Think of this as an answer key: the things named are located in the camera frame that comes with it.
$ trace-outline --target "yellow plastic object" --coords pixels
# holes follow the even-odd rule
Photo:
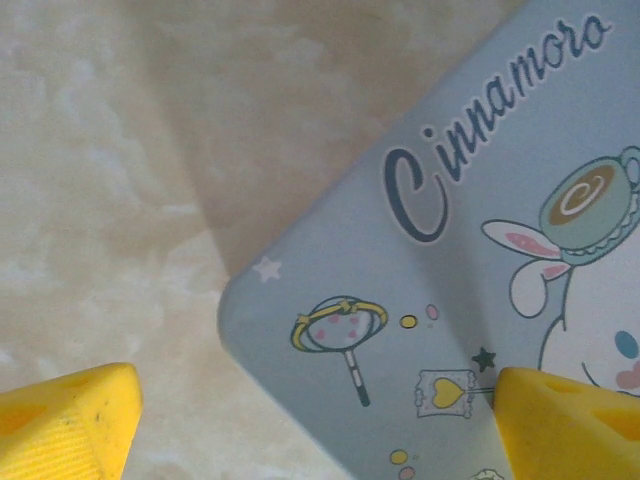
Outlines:
[[[640,399],[525,368],[494,411],[517,480],[639,480]]]
[[[0,394],[0,479],[119,479],[141,413],[126,363]]]

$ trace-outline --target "yellow dot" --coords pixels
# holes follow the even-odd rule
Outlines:
[[[394,465],[402,465],[407,461],[408,458],[409,455],[407,455],[407,452],[405,452],[404,450],[394,450],[389,456],[391,463],[393,463]]]
[[[400,325],[402,328],[413,328],[418,324],[418,319],[415,315],[405,315],[400,319]]]

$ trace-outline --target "marble surface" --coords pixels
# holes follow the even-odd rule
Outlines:
[[[0,389],[133,362],[125,479],[339,479],[222,289],[522,0],[0,2]]]

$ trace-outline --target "character ear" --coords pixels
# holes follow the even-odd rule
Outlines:
[[[558,260],[560,248],[542,232],[526,225],[504,220],[490,220],[482,225],[482,231],[494,242],[531,257]]]
[[[564,262],[534,260],[523,265],[511,278],[509,296],[516,311],[526,318],[540,315],[547,304],[547,283],[569,271]]]

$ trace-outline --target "star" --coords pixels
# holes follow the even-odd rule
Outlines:
[[[475,357],[471,357],[471,360],[478,364],[480,373],[482,373],[487,367],[495,368],[495,364],[493,363],[495,357],[495,353],[487,352],[484,347],[480,347],[480,353]]]
[[[282,262],[273,262],[268,257],[262,257],[260,263],[251,267],[253,270],[260,274],[260,281],[266,283],[270,279],[280,279],[280,267]]]

